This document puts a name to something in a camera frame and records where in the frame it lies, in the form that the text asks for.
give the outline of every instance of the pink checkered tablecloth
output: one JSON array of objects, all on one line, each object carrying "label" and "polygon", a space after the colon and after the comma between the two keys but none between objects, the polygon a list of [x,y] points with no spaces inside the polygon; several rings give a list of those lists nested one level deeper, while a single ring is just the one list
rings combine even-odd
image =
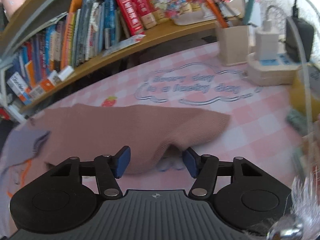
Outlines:
[{"label": "pink checkered tablecloth", "polygon": [[[228,129],[216,140],[195,146],[202,154],[222,161],[243,156],[284,184],[295,176],[292,153],[300,136],[286,123],[290,109],[287,86],[257,87],[241,75],[246,65],[224,67],[217,54],[218,43],[188,49],[108,77],[55,103],[50,108],[77,103],[101,106],[135,104],[200,107],[231,115]],[[163,158],[144,174],[124,175],[118,180],[123,192],[131,189],[186,189],[194,182],[181,158]],[[217,188],[229,182],[219,178]],[[84,184],[97,191],[94,178]]]}]

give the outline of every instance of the pencil holder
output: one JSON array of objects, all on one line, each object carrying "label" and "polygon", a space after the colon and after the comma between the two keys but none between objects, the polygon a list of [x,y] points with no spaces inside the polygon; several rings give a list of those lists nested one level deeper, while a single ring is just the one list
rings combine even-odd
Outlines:
[{"label": "pencil holder", "polygon": [[249,54],[248,25],[221,28],[216,23],[216,33],[220,46],[219,58],[226,66],[247,63]]}]

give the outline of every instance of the black charger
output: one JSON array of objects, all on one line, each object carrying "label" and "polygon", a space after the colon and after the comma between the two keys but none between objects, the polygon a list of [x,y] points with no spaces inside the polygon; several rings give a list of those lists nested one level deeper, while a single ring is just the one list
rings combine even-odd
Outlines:
[{"label": "black charger", "polygon": [[[292,7],[291,18],[294,21],[299,31],[299,35],[301,37],[307,62],[308,62],[311,56],[315,29],[311,24],[306,22],[304,19],[299,18],[299,9],[297,8],[297,0],[294,1],[294,6]],[[301,59],[299,56],[298,44],[294,37],[293,30],[288,20],[286,20],[286,27],[287,27],[287,32],[286,32],[287,37],[285,42],[285,49],[287,51],[287,54],[294,62],[301,62]]]}]

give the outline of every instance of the gray grip plate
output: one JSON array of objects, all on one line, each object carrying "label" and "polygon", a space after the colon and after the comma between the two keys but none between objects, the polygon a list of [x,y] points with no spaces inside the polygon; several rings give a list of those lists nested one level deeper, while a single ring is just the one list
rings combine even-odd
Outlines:
[{"label": "gray grip plate", "polygon": [[223,222],[205,201],[183,190],[129,190],[105,201],[84,225],[68,232],[41,235],[19,230],[10,240],[247,240]]}]

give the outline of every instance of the lavender cloth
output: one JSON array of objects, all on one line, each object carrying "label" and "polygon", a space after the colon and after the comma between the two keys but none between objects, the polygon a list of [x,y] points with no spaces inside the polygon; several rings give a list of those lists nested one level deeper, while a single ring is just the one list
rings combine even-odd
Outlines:
[{"label": "lavender cloth", "polygon": [[49,135],[50,131],[47,130],[12,130],[2,150],[0,174],[11,166],[36,157]]}]

